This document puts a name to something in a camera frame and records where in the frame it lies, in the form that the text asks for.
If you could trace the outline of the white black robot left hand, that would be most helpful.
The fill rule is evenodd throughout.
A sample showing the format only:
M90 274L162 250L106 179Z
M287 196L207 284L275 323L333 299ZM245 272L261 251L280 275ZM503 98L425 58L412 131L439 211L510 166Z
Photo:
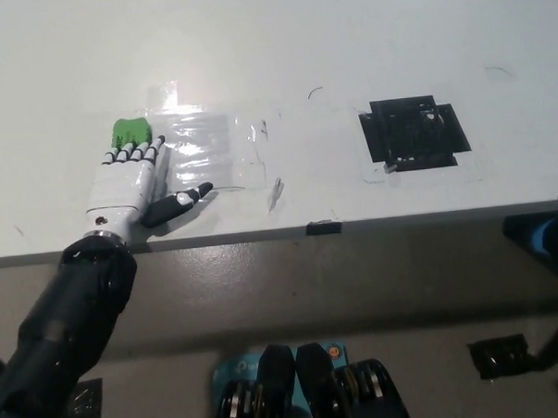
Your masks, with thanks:
M131 242L136 226L155 228L192 210L213 189L203 184L155 199L155 184L161 169L160 153L165 137L129 142L114 148L96 170L85 211L87 236L102 236L118 243Z

